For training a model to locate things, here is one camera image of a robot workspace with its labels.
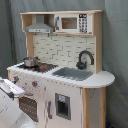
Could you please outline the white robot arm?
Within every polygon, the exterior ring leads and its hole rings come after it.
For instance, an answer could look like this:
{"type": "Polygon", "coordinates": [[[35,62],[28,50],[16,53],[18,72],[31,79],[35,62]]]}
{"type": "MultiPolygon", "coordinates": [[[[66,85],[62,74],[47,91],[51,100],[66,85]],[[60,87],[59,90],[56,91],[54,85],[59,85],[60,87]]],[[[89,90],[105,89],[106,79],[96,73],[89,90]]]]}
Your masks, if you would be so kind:
{"type": "Polygon", "coordinates": [[[0,77],[0,128],[37,128],[35,122],[15,102],[24,93],[16,84],[0,77]]]}

